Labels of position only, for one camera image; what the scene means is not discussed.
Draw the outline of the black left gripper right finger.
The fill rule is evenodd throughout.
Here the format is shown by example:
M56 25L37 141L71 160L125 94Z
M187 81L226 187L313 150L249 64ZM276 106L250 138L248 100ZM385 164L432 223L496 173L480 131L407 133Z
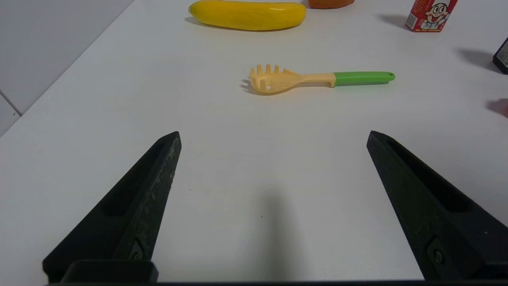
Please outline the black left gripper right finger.
M508 228L394 138L367 150L426 280L506 281Z

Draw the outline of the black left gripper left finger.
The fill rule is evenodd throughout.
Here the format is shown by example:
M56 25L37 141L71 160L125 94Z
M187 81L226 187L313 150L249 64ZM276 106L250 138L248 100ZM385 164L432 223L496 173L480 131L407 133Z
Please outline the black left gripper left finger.
M51 284L154 284L151 257L182 148L157 140L43 260Z

